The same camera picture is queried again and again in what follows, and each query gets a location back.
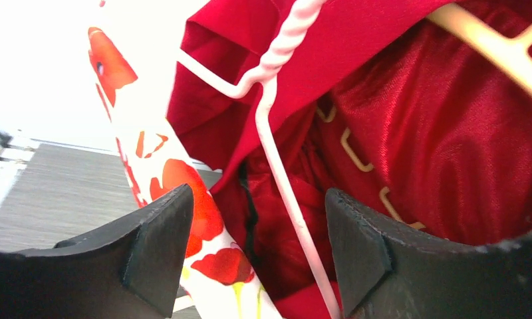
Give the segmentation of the poppy print white skirt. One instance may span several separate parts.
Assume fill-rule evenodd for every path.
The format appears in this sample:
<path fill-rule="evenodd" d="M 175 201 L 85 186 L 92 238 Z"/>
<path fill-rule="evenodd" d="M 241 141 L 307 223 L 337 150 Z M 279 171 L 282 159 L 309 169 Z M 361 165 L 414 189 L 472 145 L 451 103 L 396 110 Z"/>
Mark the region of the poppy print white skirt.
<path fill-rule="evenodd" d="M 174 221 L 158 217 L 142 232 L 143 253 L 179 241 L 179 261 L 128 263 L 125 276 L 144 298 L 171 271 L 202 318 L 278 318 L 185 147 L 165 118 L 183 26 L 201 1 L 89 1 L 88 50 L 96 87 L 114 132 L 128 182 L 141 207 L 178 206 Z"/>

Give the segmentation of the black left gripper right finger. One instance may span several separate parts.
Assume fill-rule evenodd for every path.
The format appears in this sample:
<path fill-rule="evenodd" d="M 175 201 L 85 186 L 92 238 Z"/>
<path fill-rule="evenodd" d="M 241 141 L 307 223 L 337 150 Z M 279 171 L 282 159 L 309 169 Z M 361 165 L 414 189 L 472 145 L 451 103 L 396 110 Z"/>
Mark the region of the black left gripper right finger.
<path fill-rule="evenodd" d="M 470 246 L 413 229 L 341 190 L 325 197 L 346 318 L 532 318 L 532 231 Z"/>

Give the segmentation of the pink hanger with poppy skirt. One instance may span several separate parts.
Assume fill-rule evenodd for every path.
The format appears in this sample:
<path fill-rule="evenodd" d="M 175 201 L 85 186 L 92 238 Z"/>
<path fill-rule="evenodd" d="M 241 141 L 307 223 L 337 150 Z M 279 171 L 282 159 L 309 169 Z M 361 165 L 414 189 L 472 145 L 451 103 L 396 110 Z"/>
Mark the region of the pink hanger with poppy skirt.
<path fill-rule="evenodd" d="M 261 145 L 327 310 L 331 318 L 340 318 L 340 308 L 335 293 L 299 208 L 269 125 L 269 113 L 277 97 L 277 75 L 303 42 L 324 3 L 324 0 L 294 2 L 288 17 L 281 25 L 279 34 L 272 40 L 268 50 L 260 58 L 259 64 L 248 70 L 238 84 L 225 81 L 182 49 L 177 51 L 176 58 L 198 78 L 230 98 L 242 98 L 254 84 L 262 85 L 263 93 L 255 115 L 255 125 Z"/>

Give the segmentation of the wooden hanger with metal hook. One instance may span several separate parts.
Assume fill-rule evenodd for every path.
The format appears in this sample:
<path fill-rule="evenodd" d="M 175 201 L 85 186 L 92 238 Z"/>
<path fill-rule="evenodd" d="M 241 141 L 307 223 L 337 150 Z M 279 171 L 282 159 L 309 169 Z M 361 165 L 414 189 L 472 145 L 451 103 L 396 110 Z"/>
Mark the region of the wooden hanger with metal hook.
<path fill-rule="evenodd" d="M 455 3 L 426 18 L 469 45 L 532 97 L 532 23 L 516 37 L 505 37 Z"/>

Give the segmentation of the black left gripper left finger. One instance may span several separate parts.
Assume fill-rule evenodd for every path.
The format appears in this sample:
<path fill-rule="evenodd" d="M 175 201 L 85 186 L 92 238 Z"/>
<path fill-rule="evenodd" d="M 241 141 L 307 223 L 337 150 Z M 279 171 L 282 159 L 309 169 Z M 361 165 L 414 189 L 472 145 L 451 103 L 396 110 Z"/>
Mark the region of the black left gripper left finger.
<path fill-rule="evenodd" d="M 0 318 L 169 318 L 194 196 L 181 185 L 51 249 L 0 252 Z"/>

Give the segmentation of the red garment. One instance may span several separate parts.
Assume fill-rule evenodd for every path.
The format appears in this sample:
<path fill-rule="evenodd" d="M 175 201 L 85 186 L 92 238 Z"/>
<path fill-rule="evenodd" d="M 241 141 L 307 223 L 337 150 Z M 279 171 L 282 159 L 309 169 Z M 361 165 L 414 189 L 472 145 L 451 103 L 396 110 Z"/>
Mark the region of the red garment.
<path fill-rule="evenodd" d="M 441 6 L 328 1 L 278 75 L 273 135 L 331 282 L 332 187 L 464 244 L 532 230 L 532 98 L 427 20 Z M 328 318 L 257 135 L 258 101 L 179 66 L 167 118 L 223 171 L 213 198 L 282 317 Z"/>

